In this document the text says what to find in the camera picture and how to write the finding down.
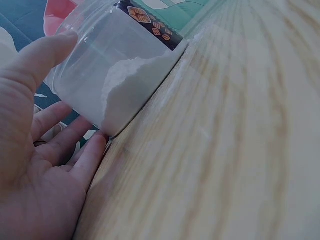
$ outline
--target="plastic container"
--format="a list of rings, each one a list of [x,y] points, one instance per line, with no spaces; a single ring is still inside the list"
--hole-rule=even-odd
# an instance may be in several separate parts
[[[160,37],[174,39],[175,33],[137,10],[148,15],[136,15],[144,20],[141,24],[129,14],[134,7],[126,4],[105,0],[80,4],[57,31],[76,31],[78,44],[45,80],[62,101],[111,137],[139,112],[187,47],[177,36],[179,44],[168,47]],[[160,35],[154,25],[161,27]]]

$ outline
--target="product label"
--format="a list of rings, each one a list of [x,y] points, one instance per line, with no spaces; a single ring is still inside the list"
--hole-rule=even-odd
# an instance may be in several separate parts
[[[158,18],[142,9],[132,0],[122,0],[114,6],[129,15],[152,35],[164,43],[172,51],[176,49],[183,38]]]

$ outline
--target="wooden table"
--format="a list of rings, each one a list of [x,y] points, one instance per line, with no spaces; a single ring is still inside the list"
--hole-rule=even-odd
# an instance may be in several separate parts
[[[75,239],[320,239],[320,1],[209,14],[114,140]]]

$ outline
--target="white powder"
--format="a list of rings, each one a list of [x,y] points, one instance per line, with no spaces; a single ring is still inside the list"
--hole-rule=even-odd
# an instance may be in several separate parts
[[[99,128],[115,136],[126,127],[166,78],[186,46],[182,42],[174,51],[167,50],[161,56],[122,60],[112,66],[102,88],[104,119]]]

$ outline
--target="skin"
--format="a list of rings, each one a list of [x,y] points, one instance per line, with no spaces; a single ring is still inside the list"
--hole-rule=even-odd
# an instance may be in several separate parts
[[[108,138],[98,132],[69,160],[92,126],[79,117],[35,147],[71,108],[58,102],[34,115],[34,94],[77,39],[74,32],[42,38],[0,69],[0,239],[64,240],[75,231]]]

